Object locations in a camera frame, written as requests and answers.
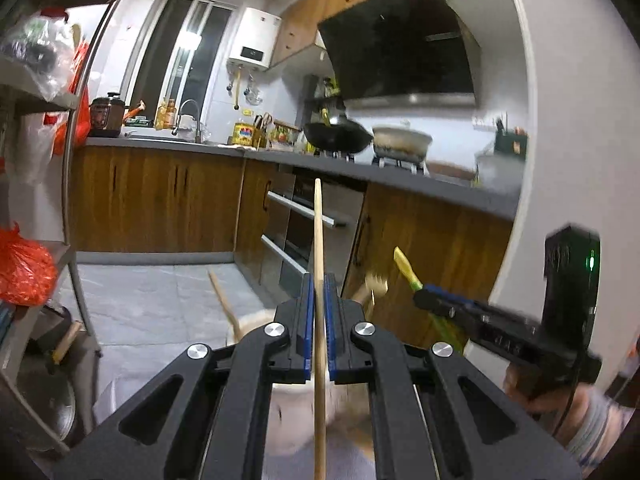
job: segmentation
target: red plastic bag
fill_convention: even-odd
[[[0,229],[0,300],[41,306],[53,293],[58,270],[45,247],[20,236],[20,227]]]
[[[83,40],[76,49],[76,56],[74,57],[74,79],[69,85],[69,91],[75,92],[78,85],[78,79],[80,77],[80,68],[82,62],[86,57],[86,53],[89,50],[89,44]],[[56,124],[58,122],[58,114],[45,114],[44,124]],[[78,105],[78,124],[76,124],[76,134],[74,136],[74,147],[82,146],[89,135],[91,129],[91,113],[89,112],[89,91],[88,88],[84,89],[80,96],[80,103]],[[56,130],[56,138],[53,142],[53,154],[62,155],[65,151],[65,136],[66,136],[66,120],[60,124]]]

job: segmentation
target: gray countertop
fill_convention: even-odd
[[[346,160],[324,156],[300,155],[299,153],[276,151],[245,151],[233,148],[221,148],[210,144],[194,144],[178,140],[148,139],[102,139],[90,137],[87,146],[121,146],[129,148],[153,148],[155,150],[174,150],[178,152],[210,153],[212,155],[252,158],[265,162],[287,164],[307,168],[320,173],[348,176],[367,182],[375,182],[389,187],[420,193],[446,202],[463,205],[491,213],[494,216],[513,220],[516,215],[519,197],[503,195],[479,187],[463,186],[437,178],[413,175],[398,168],[379,168],[365,164],[354,164]]]

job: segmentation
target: silver oven handle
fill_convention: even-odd
[[[263,244],[265,244],[268,248],[271,249],[275,254],[277,254],[282,261],[286,264],[289,264],[290,267],[293,268],[300,276],[306,274],[306,269],[302,267],[296,260],[294,260],[291,256],[289,256],[285,251],[279,248],[276,244],[274,244],[271,240],[269,240],[266,235],[262,235],[260,240]]]
[[[313,219],[314,217],[313,209],[304,207],[303,205],[300,205],[297,202],[293,202],[293,200],[289,200],[288,198],[285,198],[282,195],[274,193],[273,191],[268,192],[267,197],[269,197],[270,200],[274,200],[275,202],[278,202],[279,204],[282,204],[283,206],[288,207],[289,209],[293,209],[293,211],[300,213],[302,216],[306,216],[307,218],[311,218],[311,219]],[[331,228],[346,225],[345,222],[340,222],[339,220],[331,218],[326,215],[322,215],[322,223],[327,227],[331,227]]]

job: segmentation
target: person's hand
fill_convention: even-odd
[[[553,431],[560,421],[562,413],[566,407],[569,397],[571,396],[571,388],[568,386],[558,388],[539,397],[529,400],[523,393],[518,390],[518,368],[510,364],[507,368],[507,374],[504,377],[502,385],[507,396],[521,405],[528,413],[553,413],[556,412],[553,424],[550,430]],[[560,444],[566,446],[571,439],[578,433],[584,417],[589,407],[589,390],[592,386],[588,384],[578,384],[576,388],[574,401],[572,402],[569,413],[562,423],[561,428],[556,434],[556,439]]]

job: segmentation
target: lower cabinet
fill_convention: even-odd
[[[414,346],[438,340],[426,312],[396,267],[396,246],[418,279],[475,300],[487,300],[502,264],[512,222],[441,200],[370,184],[344,287],[350,298],[367,272],[388,279],[376,300],[372,322]]]
[[[238,212],[236,263],[260,280],[264,244],[260,240],[269,221],[267,192],[277,170],[276,164],[248,159],[242,180],[242,198]]]
[[[74,155],[72,243],[78,251],[231,252],[242,158],[86,146]]]

